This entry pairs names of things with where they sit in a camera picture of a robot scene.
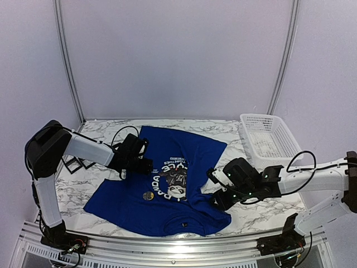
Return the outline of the round button badge brooch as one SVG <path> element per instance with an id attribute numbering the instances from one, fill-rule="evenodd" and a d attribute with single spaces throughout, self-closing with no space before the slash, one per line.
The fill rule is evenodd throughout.
<path id="1" fill-rule="evenodd" d="M 144 200 L 150 201 L 155 197 L 155 195 L 153 192 L 145 192 L 145 193 L 143 193 L 142 197 Z"/>

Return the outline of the blue printed t-shirt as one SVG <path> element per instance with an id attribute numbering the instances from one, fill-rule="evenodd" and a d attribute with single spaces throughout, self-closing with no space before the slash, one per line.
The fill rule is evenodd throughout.
<path id="1" fill-rule="evenodd" d="M 145 156 L 153 160 L 149 175 L 129 172 L 123 180 L 105 179 L 84 206 L 116 226 L 140 235 L 179 233 L 207 236 L 230 225 L 231 216 L 210 204 L 201 189 L 206 172 L 216 166 L 226 143 L 169 128 L 143 126 L 149 142 Z M 142 195 L 153 192 L 146 201 Z"/>

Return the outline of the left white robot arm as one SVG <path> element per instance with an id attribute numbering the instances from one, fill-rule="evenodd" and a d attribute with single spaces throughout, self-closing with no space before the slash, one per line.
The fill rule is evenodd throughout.
<path id="1" fill-rule="evenodd" d="M 31 175 L 33 197 L 41 212 L 44 238 L 58 248 L 72 241 L 60 214 L 55 174 L 63 156 L 91 161 L 121 173 L 123 170 L 148 175 L 153 161 L 144 157 L 148 140 L 128 134 L 116 145 L 96 141 L 50 120 L 25 145 L 25 166 Z"/>

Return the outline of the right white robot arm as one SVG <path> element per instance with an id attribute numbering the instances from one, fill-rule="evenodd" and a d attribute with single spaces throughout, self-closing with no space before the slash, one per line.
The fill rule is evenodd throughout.
<path id="1" fill-rule="evenodd" d="M 333 193 L 314 205 L 304 214 L 295 214 L 286 219 L 284 231 L 277 236 L 276 245 L 288 250 L 318 227 L 356 213 L 356 152 L 325 164 L 316 162 L 310 166 L 293 167 L 274 165 L 262 172 L 251 166 L 244 158 L 233 159 L 222 169 L 209 169 L 208 178 L 221 189 L 216 191 L 211 204 L 220 210 L 233 205 L 253 205 L 268 198 L 281 198 L 300 192 L 331 190 Z"/>

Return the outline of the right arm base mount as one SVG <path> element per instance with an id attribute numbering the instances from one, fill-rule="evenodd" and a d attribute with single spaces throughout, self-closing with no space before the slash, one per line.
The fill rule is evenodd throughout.
<path id="1" fill-rule="evenodd" d="M 262 256 L 295 250 L 306 245 L 300 234 L 278 234 L 257 240 L 257 250 Z"/>

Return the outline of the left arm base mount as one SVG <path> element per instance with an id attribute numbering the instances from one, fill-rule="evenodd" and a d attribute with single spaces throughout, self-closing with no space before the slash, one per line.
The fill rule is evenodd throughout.
<path id="1" fill-rule="evenodd" d="M 87 236 L 69 233 L 65 229 L 50 228 L 42 231 L 41 243 L 65 253 L 85 254 L 88 247 Z"/>

